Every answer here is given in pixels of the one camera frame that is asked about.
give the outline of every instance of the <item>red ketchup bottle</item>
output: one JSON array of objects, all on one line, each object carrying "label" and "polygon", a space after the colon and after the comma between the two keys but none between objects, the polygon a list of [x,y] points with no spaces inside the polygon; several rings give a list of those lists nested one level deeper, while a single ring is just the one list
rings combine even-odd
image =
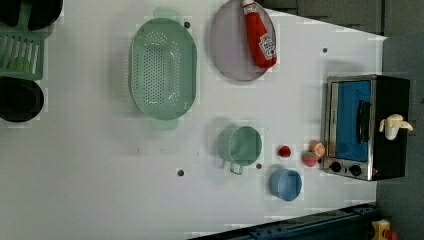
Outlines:
[{"label": "red ketchup bottle", "polygon": [[256,65],[260,68],[274,66],[277,62],[275,44],[256,10],[256,3],[253,0],[243,0],[243,10],[246,17],[247,39]]}]

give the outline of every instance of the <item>black bowl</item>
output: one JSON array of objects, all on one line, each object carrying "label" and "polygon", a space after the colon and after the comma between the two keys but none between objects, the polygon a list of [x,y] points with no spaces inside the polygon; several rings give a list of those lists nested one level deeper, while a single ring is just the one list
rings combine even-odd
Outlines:
[{"label": "black bowl", "polygon": [[34,81],[0,79],[0,117],[9,122],[33,119],[44,105],[44,94]]},{"label": "black bowl", "polygon": [[63,0],[0,0],[0,22],[10,27],[18,24],[22,1],[31,2],[28,29],[31,31],[47,28],[60,16]]}]

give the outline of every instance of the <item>small red object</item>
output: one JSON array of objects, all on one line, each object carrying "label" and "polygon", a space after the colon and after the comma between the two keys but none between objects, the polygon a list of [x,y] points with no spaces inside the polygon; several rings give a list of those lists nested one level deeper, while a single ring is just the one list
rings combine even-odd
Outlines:
[{"label": "small red object", "polygon": [[291,150],[288,146],[282,146],[279,150],[278,150],[278,155],[280,155],[280,157],[290,157],[291,155]]},{"label": "small red object", "polygon": [[303,154],[302,161],[308,167],[313,167],[317,164],[319,157],[314,152],[306,152]]},{"label": "small red object", "polygon": [[243,0],[247,39],[256,65],[260,68],[270,68],[277,63],[277,52],[275,43],[256,10],[256,4],[253,0]]}]

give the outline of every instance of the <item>toaster oven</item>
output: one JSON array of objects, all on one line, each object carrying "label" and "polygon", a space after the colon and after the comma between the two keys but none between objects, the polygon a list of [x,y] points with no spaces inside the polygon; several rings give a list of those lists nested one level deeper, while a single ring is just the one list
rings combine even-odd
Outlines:
[{"label": "toaster oven", "polygon": [[405,175],[407,130],[379,131],[393,114],[408,120],[409,80],[379,75],[329,77],[323,170],[374,181]]}]

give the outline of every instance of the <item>toaster oven door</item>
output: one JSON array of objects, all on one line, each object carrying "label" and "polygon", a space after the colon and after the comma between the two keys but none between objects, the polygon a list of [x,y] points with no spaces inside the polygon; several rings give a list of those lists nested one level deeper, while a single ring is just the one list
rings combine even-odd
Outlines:
[{"label": "toaster oven door", "polygon": [[331,86],[330,157],[368,161],[371,81],[334,82]]}]

